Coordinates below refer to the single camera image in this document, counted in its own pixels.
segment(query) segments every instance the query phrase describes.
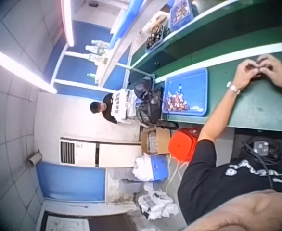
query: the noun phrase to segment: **blue wall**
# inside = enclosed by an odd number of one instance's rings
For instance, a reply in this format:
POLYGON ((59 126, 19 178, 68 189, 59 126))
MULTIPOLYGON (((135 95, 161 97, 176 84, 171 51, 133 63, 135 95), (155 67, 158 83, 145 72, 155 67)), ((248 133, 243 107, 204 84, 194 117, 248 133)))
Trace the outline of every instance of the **blue wall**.
MULTIPOLYGON (((110 29, 84 23, 73 21, 73 30, 74 30, 74 47, 68 48, 67 51, 73 51, 78 53, 89 53, 89 51, 85 50, 85 46, 91 45, 91 40, 102 40, 109 42, 111 40, 112 35, 110 34, 110 29)), ((52 74, 56 65, 57 60, 60 57, 60 54, 65 45, 65 37, 61 36, 58 43, 54 47, 51 56, 49 58, 48 64, 45 68, 45 79, 50 82, 52 78, 52 74)), ((120 59, 120 63, 126 64, 128 60, 130 47, 126 50, 123 56, 120 59)), ((87 73, 96 73, 97 66, 90 61, 85 59, 76 58, 72 56, 65 56, 60 65, 57 79, 74 81, 79 83, 85 83, 90 85, 95 85, 94 79, 87 76, 87 73)), ((104 87, 113 90, 119 90, 123 86, 125 75, 125 69, 120 66, 116 66, 115 69, 110 74, 107 82, 104 87)), ((60 86, 60 84, 55 84, 56 89, 59 94, 69 94, 75 96, 82 96, 87 98, 92 98, 96 100, 102 100, 106 93, 101 93, 96 90, 86 90, 76 87, 70 86, 60 86)))
POLYGON ((105 201, 105 169, 37 164, 43 196, 60 201, 105 201))

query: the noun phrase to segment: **man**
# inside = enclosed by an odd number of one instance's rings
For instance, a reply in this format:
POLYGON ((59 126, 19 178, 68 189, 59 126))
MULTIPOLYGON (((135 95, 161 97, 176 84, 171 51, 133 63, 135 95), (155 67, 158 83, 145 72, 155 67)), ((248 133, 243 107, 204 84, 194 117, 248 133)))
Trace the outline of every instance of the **man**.
POLYGON ((107 94, 102 102, 92 102, 90 105, 90 110, 93 113, 102 112, 103 117, 111 123, 117 124, 116 119, 111 115, 112 108, 112 94, 107 94))
POLYGON ((216 167, 215 141, 239 90, 265 74, 282 88, 282 64, 271 55, 238 65, 232 84, 203 126, 178 189, 187 231, 282 231, 282 171, 252 158, 216 167))

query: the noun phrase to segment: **black hair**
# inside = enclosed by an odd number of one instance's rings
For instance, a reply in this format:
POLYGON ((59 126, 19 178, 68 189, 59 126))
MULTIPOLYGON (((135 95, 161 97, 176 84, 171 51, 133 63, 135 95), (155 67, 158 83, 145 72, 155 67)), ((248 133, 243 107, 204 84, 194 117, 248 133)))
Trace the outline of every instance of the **black hair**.
POLYGON ((92 102, 90 105, 90 110, 93 113, 98 113, 100 107, 101 107, 101 104, 99 102, 92 102))

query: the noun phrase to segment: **green table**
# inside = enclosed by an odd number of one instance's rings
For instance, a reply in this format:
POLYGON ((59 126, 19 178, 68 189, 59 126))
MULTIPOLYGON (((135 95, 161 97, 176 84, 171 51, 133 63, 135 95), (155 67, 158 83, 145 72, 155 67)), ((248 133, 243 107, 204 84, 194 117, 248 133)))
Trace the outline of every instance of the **green table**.
MULTIPOLYGON (((274 55, 282 62, 282 52, 274 55)), ((204 124, 224 95, 227 82, 233 80, 237 65, 242 61, 236 60, 208 68, 208 108, 205 116, 164 114, 164 118, 204 124)), ((172 69, 176 69, 176 65, 179 64, 174 64, 172 69)), ((282 131, 282 90, 266 79, 253 81, 238 97, 228 126, 282 131)))
MULTIPOLYGON (((282 42, 282 0, 240 0, 220 8, 164 39, 145 54, 145 45, 132 56, 131 64, 144 72, 156 72, 173 62, 198 62, 247 48, 282 42)), ((131 83, 142 74, 131 71, 131 83)))

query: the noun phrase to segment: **red stool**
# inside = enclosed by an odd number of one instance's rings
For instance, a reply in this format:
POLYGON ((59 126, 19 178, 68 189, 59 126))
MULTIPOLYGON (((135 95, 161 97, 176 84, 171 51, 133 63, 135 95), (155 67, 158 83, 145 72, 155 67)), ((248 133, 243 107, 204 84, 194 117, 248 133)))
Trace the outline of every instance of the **red stool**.
POLYGON ((191 161, 200 133, 199 128, 177 130, 169 142, 169 152, 178 161, 191 161))

